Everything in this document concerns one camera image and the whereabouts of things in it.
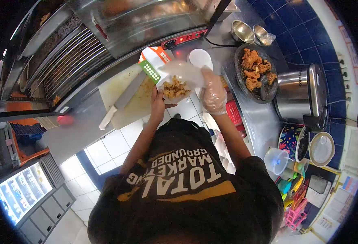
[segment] metal rack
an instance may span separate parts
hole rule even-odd
[[[112,56],[108,50],[84,27],[41,69],[35,78],[39,83],[31,90],[30,97],[43,84],[47,101],[52,101],[57,96],[61,98],[95,68],[110,59]]]

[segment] fried food crumbs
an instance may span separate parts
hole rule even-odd
[[[247,78],[245,86],[248,88],[248,90],[253,91],[255,88],[262,87],[262,83],[257,79]]]
[[[264,74],[271,69],[271,63],[269,61],[266,59],[263,60],[258,56],[257,51],[250,51],[248,48],[244,49],[241,66],[244,69],[242,74],[246,76],[245,85],[250,91],[262,87],[262,83],[258,81],[260,74]],[[266,76],[269,85],[277,78],[277,75],[272,72],[267,72]]]
[[[55,99],[53,99],[53,107],[61,100],[61,97],[59,97],[58,95],[56,95]]]
[[[262,62],[262,58],[257,55],[257,51],[250,51],[249,49],[244,49],[245,53],[242,57],[241,66],[245,70],[251,70],[253,65],[259,65]]]
[[[50,17],[50,13],[47,13],[47,14],[45,14],[44,16],[42,16],[41,22],[39,23],[39,26],[42,26],[42,24],[45,23],[45,21],[46,21],[47,19],[49,19],[49,17]]]
[[[260,74],[256,73],[255,71],[244,71],[245,76],[247,76],[248,78],[252,78],[252,79],[259,79],[260,78]]]
[[[277,77],[277,75],[274,74],[273,72],[267,72],[267,74],[265,74],[265,75],[267,76],[269,85],[271,85]]]
[[[176,77],[176,75],[174,75],[172,78],[172,84],[167,81],[163,83],[164,95],[167,98],[177,98],[180,96],[185,96],[191,92],[191,90],[185,89],[185,86],[186,83],[181,83]]]
[[[259,64],[258,68],[259,68],[259,73],[263,74],[264,72],[268,71],[271,69],[271,64],[270,62],[268,62],[266,59],[264,59],[264,64]]]

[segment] pot lid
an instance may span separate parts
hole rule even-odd
[[[325,76],[317,64],[309,66],[311,111],[315,117],[320,116],[323,107],[327,105]]]
[[[317,167],[327,165],[334,156],[334,141],[327,132],[318,133],[313,137],[309,148],[310,160]]]

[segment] stainless steel pot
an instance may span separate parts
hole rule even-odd
[[[309,131],[325,128],[328,109],[325,77],[316,64],[280,73],[276,110],[287,122],[305,124]]]

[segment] drawer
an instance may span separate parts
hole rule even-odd
[[[41,244],[45,240],[44,235],[35,227],[30,219],[26,220],[26,222],[20,228],[20,231],[33,244]]]
[[[64,211],[52,196],[42,204],[42,208],[55,223],[57,223],[59,218],[64,214]]]
[[[64,186],[60,187],[53,196],[59,202],[60,206],[67,210],[73,202],[73,199],[69,196],[68,192],[64,189]]]
[[[37,208],[30,218],[45,236],[48,236],[50,230],[55,225],[42,208]]]

